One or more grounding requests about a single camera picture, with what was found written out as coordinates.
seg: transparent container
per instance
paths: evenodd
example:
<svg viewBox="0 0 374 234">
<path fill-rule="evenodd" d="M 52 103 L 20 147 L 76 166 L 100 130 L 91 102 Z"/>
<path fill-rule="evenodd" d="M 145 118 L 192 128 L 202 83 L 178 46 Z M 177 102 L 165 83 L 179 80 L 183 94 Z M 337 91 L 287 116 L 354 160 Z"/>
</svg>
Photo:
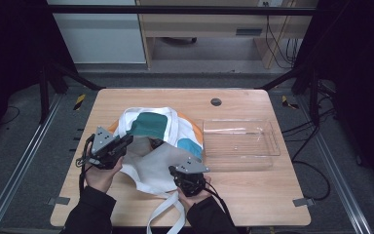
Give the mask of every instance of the transparent container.
<svg viewBox="0 0 374 234">
<path fill-rule="evenodd" d="M 272 124 L 263 120 L 205 120 L 204 163 L 213 172 L 259 171 L 281 155 Z"/>
</svg>

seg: black pole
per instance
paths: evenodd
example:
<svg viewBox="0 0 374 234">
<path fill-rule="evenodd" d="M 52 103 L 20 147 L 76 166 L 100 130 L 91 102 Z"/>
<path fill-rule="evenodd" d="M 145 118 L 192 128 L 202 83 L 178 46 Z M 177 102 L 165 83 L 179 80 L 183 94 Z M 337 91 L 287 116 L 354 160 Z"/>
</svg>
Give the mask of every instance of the black pole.
<svg viewBox="0 0 374 234">
<path fill-rule="evenodd" d="M 252 16 L 316 16 L 334 10 L 282 7 L 219 7 L 219 6 L 104 6 L 104 5 L 29 5 L 27 9 L 47 9 L 62 14 L 172 14 L 172 15 L 252 15 Z"/>
</svg>

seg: bag strap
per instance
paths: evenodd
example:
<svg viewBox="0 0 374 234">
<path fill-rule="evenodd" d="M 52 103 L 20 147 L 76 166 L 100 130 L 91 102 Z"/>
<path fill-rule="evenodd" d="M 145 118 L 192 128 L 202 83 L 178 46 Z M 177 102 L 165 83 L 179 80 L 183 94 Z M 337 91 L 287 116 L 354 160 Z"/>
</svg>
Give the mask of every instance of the bag strap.
<svg viewBox="0 0 374 234">
<path fill-rule="evenodd" d="M 184 207 L 178 201 L 178 192 L 175 191 L 172 194 L 165 193 L 165 196 L 168 196 L 167 199 L 159 206 L 157 209 L 151 213 L 150 219 L 148 220 L 147 224 L 147 234 L 152 234 L 150 223 L 154 218 L 156 218 L 158 215 L 163 213 L 165 210 L 167 210 L 170 206 L 174 205 L 178 211 L 180 212 L 180 218 L 175 223 L 175 225 L 168 231 L 168 234 L 177 234 L 181 228 L 183 228 L 185 224 L 185 213 L 184 213 Z"/>
</svg>

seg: white cabinet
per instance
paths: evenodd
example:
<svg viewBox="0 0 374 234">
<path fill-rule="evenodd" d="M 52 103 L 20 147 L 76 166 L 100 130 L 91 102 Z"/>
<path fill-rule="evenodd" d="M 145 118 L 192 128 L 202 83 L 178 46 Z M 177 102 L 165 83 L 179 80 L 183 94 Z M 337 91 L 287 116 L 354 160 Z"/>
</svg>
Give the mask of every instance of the white cabinet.
<svg viewBox="0 0 374 234">
<path fill-rule="evenodd" d="M 135 5 L 131 0 L 48 0 L 50 5 Z M 75 63 L 145 63 L 135 14 L 54 14 Z"/>
</svg>

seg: metal frame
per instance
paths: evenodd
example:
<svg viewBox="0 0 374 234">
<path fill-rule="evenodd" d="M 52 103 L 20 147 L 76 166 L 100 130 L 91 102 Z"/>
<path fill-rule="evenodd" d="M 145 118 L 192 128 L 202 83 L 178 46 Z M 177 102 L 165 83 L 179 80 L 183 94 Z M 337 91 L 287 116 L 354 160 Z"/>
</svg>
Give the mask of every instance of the metal frame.
<svg viewBox="0 0 374 234">
<path fill-rule="evenodd" d="M 26 174 L 26 171 L 32 162 L 35 153 L 42 142 L 45 134 L 47 133 L 48 128 L 53 122 L 54 116 L 56 115 L 59 104 L 62 100 L 63 95 L 56 95 L 56 98 L 53 100 L 51 105 L 51 112 L 46 118 L 45 122 L 38 126 L 32 140 L 29 142 L 25 151 L 23 152 L 22 157 L 19 160 L 17 167 L 11 175 L 11 178 L 8 180 L 4 190 L 0 195 L 0 221 L 4 216 L 6 210 L 8 209 L 12 199 L 14 198 L 20 183 Z"/>
<path fill-rule="evenodd" d="M 296 99 L 297 102 L 300 104 L 301 109 L 305 114 L 306 118 L 309 120 L 309 109 L 305 99 L 299 96 L 297 96 Z M 359 234 L 372 233 L 372 230 L 370 229 L 370 226 L 367 223 L 367 220 L 363 215 L 363 212 L 360 209 L 359 204 L 356 201 L 355 195 L 353 194 L 341 170 L 337 166 L 336 161 L 334 160 L 332 153 L 330 152 L 329 147 L 327 146 L 326 141 L 324 140 L 320 131 L 317 133 L 315 140 L 318 150 L 320 152 L 321 159 L 323 160 L 324 166 L 327 168 L 327 171 L 329 172 L 329 176 L 333 181 L 333 185 L 335 186 L 335 189 L 342 201 L 342 204 L 345 207 L 346 213 L 348 214 L 348 217 L 351 220 L 355 232 Z"/>
</svg>

